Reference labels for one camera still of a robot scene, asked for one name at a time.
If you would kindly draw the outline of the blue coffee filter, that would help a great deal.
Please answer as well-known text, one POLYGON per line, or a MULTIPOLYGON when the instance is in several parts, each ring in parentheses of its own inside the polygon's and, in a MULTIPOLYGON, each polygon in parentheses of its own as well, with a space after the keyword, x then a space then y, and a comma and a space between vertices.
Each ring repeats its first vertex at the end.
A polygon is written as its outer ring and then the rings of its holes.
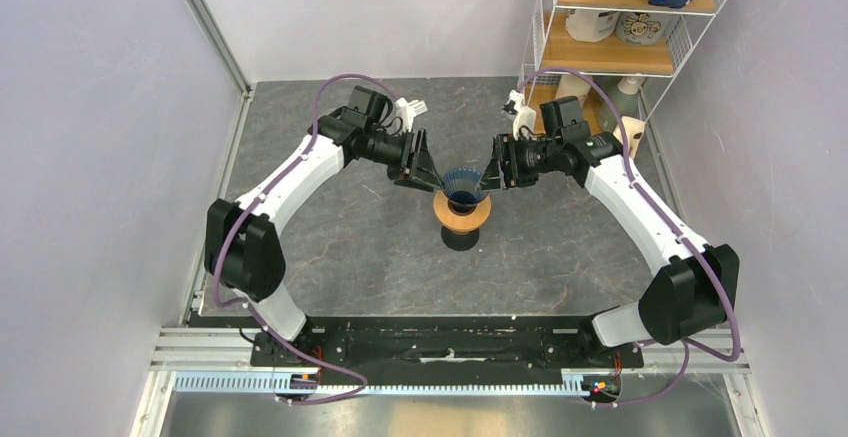
POLYGON ((483 172, 471 167, 457 167, 442 177, 443 192, 450 202, 471 206, 482 202, 488 192, 482 188, 483 172))

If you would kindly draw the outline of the orange coffee dripper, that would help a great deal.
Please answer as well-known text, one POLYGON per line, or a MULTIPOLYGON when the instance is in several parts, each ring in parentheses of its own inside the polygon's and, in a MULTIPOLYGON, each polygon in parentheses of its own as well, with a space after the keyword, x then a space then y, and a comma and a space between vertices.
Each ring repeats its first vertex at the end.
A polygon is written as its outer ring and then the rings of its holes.
POLYGON ((442 242, 451 250, 467 251, 479 241, 480 229, 492 211, 492 200, 485 196, 476 203, 456 203, 444 191, 436 192, 433 210, 441 225, 442 242))

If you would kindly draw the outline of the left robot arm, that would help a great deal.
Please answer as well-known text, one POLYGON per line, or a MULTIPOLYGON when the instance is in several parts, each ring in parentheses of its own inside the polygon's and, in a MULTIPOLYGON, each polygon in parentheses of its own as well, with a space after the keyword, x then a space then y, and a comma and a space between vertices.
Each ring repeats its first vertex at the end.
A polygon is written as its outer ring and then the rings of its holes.
POLYGON ((277 335, 276 353, 290 365, 314 350, 307 321, 283 282, 286 262, 280 236, 291 217, 327 180, 352 161, 384 166, 394 184, 425 192, 443 180, 429 153, 426 132, 416 130, 422 100, 389 96, 357 86, 348 103, 318 117, 299 147, 274 172, 234 201, 217 199, 207 211, 204 266, 216 284, 233 290, 277 335))

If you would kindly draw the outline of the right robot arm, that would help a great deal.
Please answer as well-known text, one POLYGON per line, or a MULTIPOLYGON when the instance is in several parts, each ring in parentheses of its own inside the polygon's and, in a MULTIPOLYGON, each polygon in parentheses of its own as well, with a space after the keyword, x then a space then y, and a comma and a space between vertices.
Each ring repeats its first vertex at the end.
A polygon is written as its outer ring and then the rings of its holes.
POLYGON ((688 342, 722 323, 729 324, 733 351, 739 353, 737 253, 727 244, 709 244, 687 226, 637 173, 622 138, 592 133, 579 119, 581 112, 574 97, 534 110, 523 93, 511 92, 503 113, 512 131, 494 137, 478 184, 501 190, 532 186, 547 173, 570 176, 607 208, 641 252, 653 280, 638 301, 591 317, 577 339, 579 357, 601 366, 623 344, 688 342))

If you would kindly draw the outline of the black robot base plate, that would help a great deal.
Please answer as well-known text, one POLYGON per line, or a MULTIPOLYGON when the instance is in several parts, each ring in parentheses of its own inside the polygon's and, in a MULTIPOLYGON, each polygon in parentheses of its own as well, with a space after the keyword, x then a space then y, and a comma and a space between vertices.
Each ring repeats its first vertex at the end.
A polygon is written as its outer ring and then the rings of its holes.
POLYGON ((294 355, 265 331, 253 338, 253 368, 305 367, 318 358, 325 385, 367 378, 379 387, 554 385, 565 369, 610 373, 643 369, 633 344, 602 349, 582 316, 313 316, 294 339, 294 355))

